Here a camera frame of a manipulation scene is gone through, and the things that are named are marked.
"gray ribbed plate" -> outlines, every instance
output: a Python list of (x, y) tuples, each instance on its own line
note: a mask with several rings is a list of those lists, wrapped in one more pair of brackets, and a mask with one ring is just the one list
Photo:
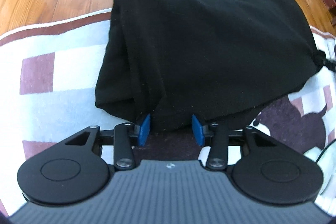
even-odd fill
[(10, 217), (14, 224), (316, 224), (330, 219), (313, 202), (272, 207), (250, 200), (224, 173), (207, 171), (198, 160), (143, 160), (134, 170), (117, 172), (102, 192), (82, 203), (27, 203)]

